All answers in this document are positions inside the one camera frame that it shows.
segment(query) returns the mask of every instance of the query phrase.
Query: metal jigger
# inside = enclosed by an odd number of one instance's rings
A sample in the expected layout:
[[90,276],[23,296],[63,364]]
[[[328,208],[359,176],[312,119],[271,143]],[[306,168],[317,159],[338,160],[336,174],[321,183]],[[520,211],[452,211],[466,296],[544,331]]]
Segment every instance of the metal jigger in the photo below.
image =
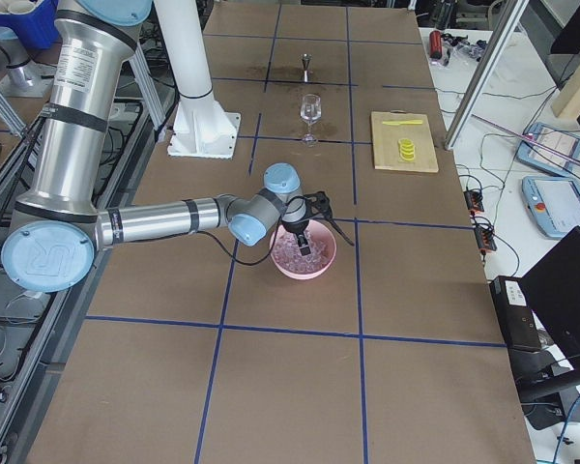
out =
[[304,53],[301,55],[301,61],[303,62],[303,82],[309,82],[309,62],[311,61],[311,55]]

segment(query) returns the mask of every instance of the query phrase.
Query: monitor stand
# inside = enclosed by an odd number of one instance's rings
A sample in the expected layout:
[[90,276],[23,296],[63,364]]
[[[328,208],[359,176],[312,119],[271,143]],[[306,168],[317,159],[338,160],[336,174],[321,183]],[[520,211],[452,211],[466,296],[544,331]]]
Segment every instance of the monitor stand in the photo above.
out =
[[[508,350],[508,353],[511,372],[518,388],[533,385],[570,371],[567,367],[555,364],[554,357],[548,351],[528,353]],[[523,405],[522,410],[535,430],[543,430],[565,420],[567,412],[578,394],[579,392],[575,387],[569,387],[558,393],[536,398],[533,401],[548,404]],[[574,410],[570,421],[580,422],[580,404]]]

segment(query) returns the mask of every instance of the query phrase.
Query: cutting board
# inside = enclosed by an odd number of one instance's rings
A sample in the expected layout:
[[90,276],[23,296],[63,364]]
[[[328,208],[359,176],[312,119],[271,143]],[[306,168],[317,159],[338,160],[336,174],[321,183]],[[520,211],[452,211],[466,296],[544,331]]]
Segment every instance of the cutting board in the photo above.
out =
[[[383,121],[409,121],[421,119],[420,125],[387,126]],[[424,114],[390,113],[372,111],[371,137],[374,150],[374,167],[390,171],[438,172],[434,142]],[[399,155],[397,141],[409,138],[415,144],[415,159],[406,161]]]

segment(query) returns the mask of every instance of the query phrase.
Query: black monitor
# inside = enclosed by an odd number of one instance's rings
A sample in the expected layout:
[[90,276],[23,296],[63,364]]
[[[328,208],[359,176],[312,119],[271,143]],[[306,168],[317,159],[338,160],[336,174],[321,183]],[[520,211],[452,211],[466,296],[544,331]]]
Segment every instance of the black monitor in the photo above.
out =
[[530,402],[580,385],[580,227],[573,228],[519,281],[528,306],[573,366],[573,370],[518,386]]

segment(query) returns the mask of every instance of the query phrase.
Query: blue crate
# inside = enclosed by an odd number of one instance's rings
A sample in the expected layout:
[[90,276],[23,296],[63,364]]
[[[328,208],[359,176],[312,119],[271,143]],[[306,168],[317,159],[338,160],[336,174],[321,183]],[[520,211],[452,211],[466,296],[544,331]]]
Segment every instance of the blue crate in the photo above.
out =
[[54,26],[58,0],[40,0],[29,14],[0,14],[0,26],[9,27],[26,48],[50,48],[58,39]]

